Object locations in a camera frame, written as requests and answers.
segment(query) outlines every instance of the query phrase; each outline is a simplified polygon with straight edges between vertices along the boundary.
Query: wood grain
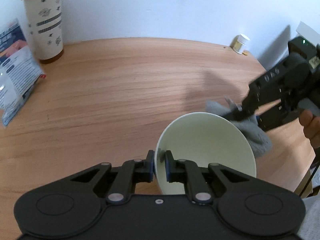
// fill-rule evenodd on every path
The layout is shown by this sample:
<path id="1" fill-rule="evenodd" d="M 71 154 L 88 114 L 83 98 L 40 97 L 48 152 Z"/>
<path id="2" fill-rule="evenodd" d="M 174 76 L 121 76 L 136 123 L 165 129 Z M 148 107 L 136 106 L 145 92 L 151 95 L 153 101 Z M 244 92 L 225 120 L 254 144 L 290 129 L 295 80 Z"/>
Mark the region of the wood grain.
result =
<path id="1" fill-rule="evenodd" d="M 264 72 L 252 56 L 183 40 L 130 38 L 65 46 L 6 129 L 0 129 L 0 235 L 20 234 L 13 205 L 24 192 L 103 161 L 144 158 L 164 128 L 204 111 L 206 99 L 240 102 Z M 313 159 L 295 122 L 269 133 L 258 177 L 294 190 Z M 159 194 L 155 182 L 137 192 Z"/>

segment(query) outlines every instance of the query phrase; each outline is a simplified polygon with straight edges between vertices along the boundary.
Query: plastic bag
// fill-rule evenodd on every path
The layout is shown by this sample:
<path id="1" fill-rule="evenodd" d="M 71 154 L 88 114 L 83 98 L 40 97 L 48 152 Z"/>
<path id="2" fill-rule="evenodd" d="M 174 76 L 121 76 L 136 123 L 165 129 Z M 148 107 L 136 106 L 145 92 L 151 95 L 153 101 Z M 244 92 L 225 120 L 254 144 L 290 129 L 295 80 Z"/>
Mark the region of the plastic bag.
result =
<path id="1" fill-rule="evenodd" d="M 0 108 L 4 109 L 4 126 L 25 104 L 39 77 L 45 74 L 15 19 L 0 29 Z"/>

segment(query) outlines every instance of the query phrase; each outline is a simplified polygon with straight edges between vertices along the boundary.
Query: white bowl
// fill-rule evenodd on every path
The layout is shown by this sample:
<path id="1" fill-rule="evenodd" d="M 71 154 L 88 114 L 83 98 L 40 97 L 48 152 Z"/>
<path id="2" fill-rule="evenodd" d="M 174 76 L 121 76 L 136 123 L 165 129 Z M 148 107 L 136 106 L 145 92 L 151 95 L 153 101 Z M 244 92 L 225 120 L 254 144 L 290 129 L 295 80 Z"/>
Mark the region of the white bowl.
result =
<path id="1" fill-rule="evenodd" d="M 199 167 L 220 163 L 256 177 L 256 163 L 244 135 L 231 122 L 210 113 L 196 112 L 180 116 L 163 131 L 155 153 L 155 173 L 163 194 L 184 194 L 182 183 L 166 179 L 166 150 L 173 158 L 194 161 Z"/>

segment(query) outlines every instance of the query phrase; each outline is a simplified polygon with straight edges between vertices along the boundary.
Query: white cup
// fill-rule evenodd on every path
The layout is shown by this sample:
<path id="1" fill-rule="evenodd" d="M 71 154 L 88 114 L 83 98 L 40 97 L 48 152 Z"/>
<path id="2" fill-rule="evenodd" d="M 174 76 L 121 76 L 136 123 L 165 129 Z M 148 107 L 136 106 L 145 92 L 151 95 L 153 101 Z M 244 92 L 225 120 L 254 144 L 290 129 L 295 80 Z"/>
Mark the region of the white cup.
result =
<path id="1" fill-rule="evenodd" d="M 163 131 L 155 153 L 155 174 L 163 194 L 184 194 L 182 183 L 166 179 L 163 154 L 194 161 L 199 167 L 220 163 L 256 177 L 256 163 L 244 135 L 226 119 L 210 113 L 196 112 L 180 116 Z"/>
<path id="2" fill-rule="evenodd" d="M 33 35 L 36 56 L 42 63 L 51 63 L 63 54 L 61 0 L 23 0 Z"/>

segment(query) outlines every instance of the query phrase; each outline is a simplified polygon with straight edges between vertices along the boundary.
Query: wall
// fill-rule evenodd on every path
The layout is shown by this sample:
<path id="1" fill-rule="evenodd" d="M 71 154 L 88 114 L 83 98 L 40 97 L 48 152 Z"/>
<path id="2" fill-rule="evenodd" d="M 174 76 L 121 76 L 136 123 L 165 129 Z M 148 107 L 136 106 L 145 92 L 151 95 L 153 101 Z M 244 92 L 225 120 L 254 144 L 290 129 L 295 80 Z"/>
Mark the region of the wall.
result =
<path id="1" fill-rule="evenodd" d="M 230 45 L 244 33 L 266 68 L 300 21 L 320 33 L 320 0 L 63 0 L 62 10 L 65 42 L 163 37 Z M 0 12 L 0 25 L 18 17 L 27 33 L 21 0 L 0 0 Z"/>

